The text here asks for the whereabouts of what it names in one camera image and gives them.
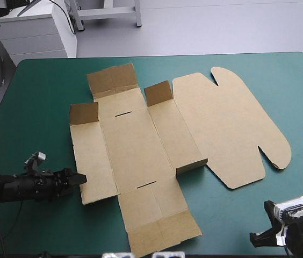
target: cable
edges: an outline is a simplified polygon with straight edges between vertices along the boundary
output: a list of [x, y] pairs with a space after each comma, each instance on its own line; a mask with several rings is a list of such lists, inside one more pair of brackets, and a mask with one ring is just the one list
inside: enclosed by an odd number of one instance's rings
[[57, 5], [62, 10], [62, 12], [64, 13], [64, 15], [66, 16], [66, 19], [67, 19], [67, 22], [69, 24], [69, 28], [70, 28], [72, 34], [75, 35], [75, 31], [73, 31], [74, 28], [71, 27], [71, 22], [68, 19], [68, 16], [67, 16], [66, 12], [64, 11], [64, 9], [59, 4], [55, 3], [53, 0], [49, 0], [49, 1], [52, 2], [52, 3], [54, 3], [55, 5]]
[[13, 231], [16, 223], [18, 222], [18, 218], [19, 218], [19, 215], [20, 215], [20, 212], [21, 212], [21, 208], [23, 207], [23, 203], [24, 203], [24, 201], [20, 202], [20, 207], [19, 207], [19, 210], [17, 212], [16, 218], [15, 218], [15, 220], [14, 220], [11, 228], [8, 230], [8, 232], [6, 233], [6, 235], [3, 237], [3, 239], [6, 239], [12, 233], [12, 231]]
[[4, 244], [4, 241], [2, 238], [1, 231], [0, 231], [0, 245], [1, 245], [1, 249], [2, 249], [3, 258], [6, 258], [5, 244]]
[[289, 253], [289, 251], [288, 251], [288, 249], [287, 249], [287, 246], [284, 246], [284, 249], [285, 249], [285, 251], [286, 251], [287, 257], [288, 257], [288, 258], [291, 258], [291, 257], [290, 257], [290, 253]]

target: cardboard tab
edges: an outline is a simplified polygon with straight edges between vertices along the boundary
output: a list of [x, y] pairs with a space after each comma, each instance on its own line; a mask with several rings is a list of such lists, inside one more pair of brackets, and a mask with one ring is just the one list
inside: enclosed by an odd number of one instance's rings
[[168, 81], [145, 88], [147, 106], [152, 106], [173, 99], [171, 86]]
[[101, 98], [138, 87], [132, 63], [87, 74], [87, 80], [94, 98]]
[[81, 103], [70, 105], [69, 120], [71, 125], [98, 121], [98, 103]]
[[224, 68], [212, 74], [218, 86], [200, 73], [173, 80], [174, 100], [207, 165], [232, 189], [265, 177], [258, 147], [285, 168], [290, 145], [245, 83]]

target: flattened cardboard box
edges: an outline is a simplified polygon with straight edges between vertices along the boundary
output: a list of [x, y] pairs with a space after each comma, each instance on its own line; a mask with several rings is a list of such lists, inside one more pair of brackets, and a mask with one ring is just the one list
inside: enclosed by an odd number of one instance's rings
[[132, 64], [88, 75], [96, 102], [73, 104], [70, 131], [76, 167], [86, 174], [83, 204], [118, 195], [137, 257], [202, 235], [176, 174], [207, 163], [168, 82], [138, 88]]

